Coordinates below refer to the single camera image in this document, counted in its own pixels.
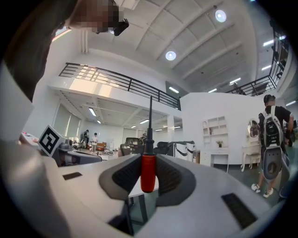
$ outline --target black metal railing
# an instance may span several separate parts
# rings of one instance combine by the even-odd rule
[[[59,76],[98,82],[120,88],[146,98],[150,98],[150,96],[152,96],[153,100],[157,102],[181,110],[179,99],[176,99],[171,95],[150,86],[149,84],[111,70],[82,64],[66,63],[66,66]]]
[[[273,29],[274,44],[271,47],[273,50],[273,57],[269,75],[242,86],[237,87],[235,84],[234,89],[227,93],[258,96],[277,87],[288,59],[289,42],[285,33],[274,20],[270,20],[270,25]]]

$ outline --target ceiling light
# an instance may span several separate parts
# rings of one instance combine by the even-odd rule
[[[270,40],[270,41],[267,41],[263,44],[263,46],[267,46],[267,45],[270,45],[274,42],[274,40]]]
[[[144,123],[146,123],[148,121],[149,121],[148,119],[147,120],[144,120],[144,121],[140,122],[140,124],[144,124]]]
[[[271,65],[268,65],[268,66],[262,68],[262,70],[269,69],[270,67],[271,67]]]
[[[215,92],[216,90],[217,90],[217,89],[215,88],[215,89],[209,91],[209,93],[213,93],[213,92]]]
[[[231,81],[231,82],[230,82],[230,85],[232,85],[233,83],[238,82],[239,80],[241,80],[241,78],[238,78],[238,79],[235,79],[235,80]]]
[[[227,19],[227,16],[223,10],[217,10],[215,12],[215,18],[219,22],[225,22],[225,20]]]
[[[172,91],[175,92],[175,93],[179,93],[178,90],[176,90],[176,89],[174,89],[174,88],[172,88],[172,87],[169,87],[169,89],[172,90]]]
[[[174,51],[169,51],[166,53],[166,59],[172,61],[176,59],[176,53]]]
[[[90,107],[89,110],[91,111],[92,115],[96,117],[96,114],[95,114],[93,108]]]
[[[289,105],[292,105],[294,104],[296,101],[292,101],[292,102],[289,102],[288,104],[286,104],[285,106],[289,106]]]

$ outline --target round mirror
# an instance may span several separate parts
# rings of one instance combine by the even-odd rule
[[[255,138],[259,134],[257,121],[250,120],[247,126],[247,131],[250,137]]]

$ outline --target potted plant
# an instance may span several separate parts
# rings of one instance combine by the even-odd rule
[[[222,144],[223,144],[223,141],[222,140],[218,140],[216,143],[218,144],[218,147],[221,148],[222,147]]]

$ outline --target white sneaker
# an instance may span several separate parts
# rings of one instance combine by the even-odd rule
[[[259,185],[257,185],[257,184],[253,184],[253,185],[251,186],[251,189],[252,189],[253,191],[255,191],[256,193],[261,192],[261,188],[260,188]]]
[[[271,188],[270,191],[266,190],[266,192],[264,193],[263,196],[264,196],[265,198],[267,198],[267,197],[269,197],[271,194],[273,194],[273,188]]]

